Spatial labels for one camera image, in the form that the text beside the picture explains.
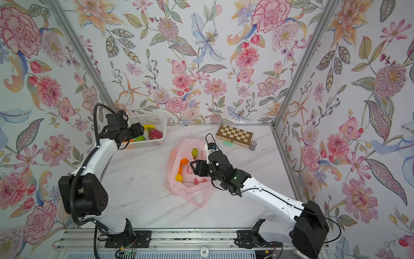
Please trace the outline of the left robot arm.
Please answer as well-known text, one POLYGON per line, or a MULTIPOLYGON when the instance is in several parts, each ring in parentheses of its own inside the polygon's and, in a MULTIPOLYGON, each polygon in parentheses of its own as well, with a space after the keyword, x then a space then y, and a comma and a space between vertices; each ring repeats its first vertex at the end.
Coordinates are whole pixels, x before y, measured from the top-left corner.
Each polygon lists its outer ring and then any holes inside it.
POLYGON ((118 246, 136 240, 130 221, 107 207, 109 195, 101 183, 109 163, 124 142, 144 134, 141 124, 129 124, 125 111, 109 113, 107 125, 97 132, 96 144, 82 165, 61 177, 58 187, 65 211, 78 226, 93 223, 96 230, 118 246))

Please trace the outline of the yellow lemon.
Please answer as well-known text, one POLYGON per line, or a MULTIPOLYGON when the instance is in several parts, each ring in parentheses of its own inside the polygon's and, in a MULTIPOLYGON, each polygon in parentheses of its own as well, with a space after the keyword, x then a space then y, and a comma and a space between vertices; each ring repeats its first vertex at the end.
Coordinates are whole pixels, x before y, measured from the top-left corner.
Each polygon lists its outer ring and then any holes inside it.
POLYGON ((178 174, 176 175, 176 177, 175 177, 175 180, 176 180, 177 182, 183 182, 183 176, 182 176, 182 174, 178 173, 178 174))

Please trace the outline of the green apple fruit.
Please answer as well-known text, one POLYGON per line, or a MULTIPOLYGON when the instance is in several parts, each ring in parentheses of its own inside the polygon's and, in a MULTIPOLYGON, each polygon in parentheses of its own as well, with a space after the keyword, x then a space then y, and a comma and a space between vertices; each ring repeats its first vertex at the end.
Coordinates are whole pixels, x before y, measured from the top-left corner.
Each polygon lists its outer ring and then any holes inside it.
POLYGON ((145 140, 146 140, 145 136, 139 136, 133 139, 134 142, 145 141, 145 140))

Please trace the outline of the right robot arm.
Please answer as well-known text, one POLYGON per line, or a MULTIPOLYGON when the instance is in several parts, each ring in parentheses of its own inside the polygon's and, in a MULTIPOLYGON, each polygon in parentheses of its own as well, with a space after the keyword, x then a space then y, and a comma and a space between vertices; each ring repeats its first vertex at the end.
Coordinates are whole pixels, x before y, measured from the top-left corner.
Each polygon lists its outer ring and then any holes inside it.
POLYGON ((259 237, 266 242, 292 244, 305 256, 318 258, 329 233, 319 205, 312 201, 304 204, 270 189, 251 174, 234 168, 222 151, 208 150, 207 155, 206 160, 190 163, 195 175, 219 181, 225 191, 260 204, 281 220, 262 222, 256 231, 259 237))

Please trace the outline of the red dragon fruit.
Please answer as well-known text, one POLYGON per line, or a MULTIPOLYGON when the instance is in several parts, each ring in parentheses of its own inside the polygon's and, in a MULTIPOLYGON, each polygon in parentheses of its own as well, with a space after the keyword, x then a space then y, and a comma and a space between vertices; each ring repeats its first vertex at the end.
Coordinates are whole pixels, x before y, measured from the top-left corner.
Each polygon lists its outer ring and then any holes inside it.
POLYGON ((148 130, 148 138, 150 140, 157 140, 163 138, 163 133, 158 129, 149 129, 148 130))

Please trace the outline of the pink plastic bag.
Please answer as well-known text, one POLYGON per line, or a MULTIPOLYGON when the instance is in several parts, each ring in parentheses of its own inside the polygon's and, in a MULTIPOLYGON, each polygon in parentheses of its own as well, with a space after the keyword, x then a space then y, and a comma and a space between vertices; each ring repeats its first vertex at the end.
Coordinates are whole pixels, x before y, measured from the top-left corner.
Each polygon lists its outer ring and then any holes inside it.
POLYGON ((191 156, 193 148, 198 149, 197 159, 205 160, 204 146, 205 142, 200 139, 184 139, 175 145, 167 162, 167 178, 165 181, 165 187, 171 195, 184 198, 198 208, 202 208, 207 204, 213 191, 211 180, 207 177, 195 175, 190 167, 190 163, 195 161, 191 156), (182 165, 183 182, 177 182, 175 177, 183 158, 188 159, 189 163, 182 165))

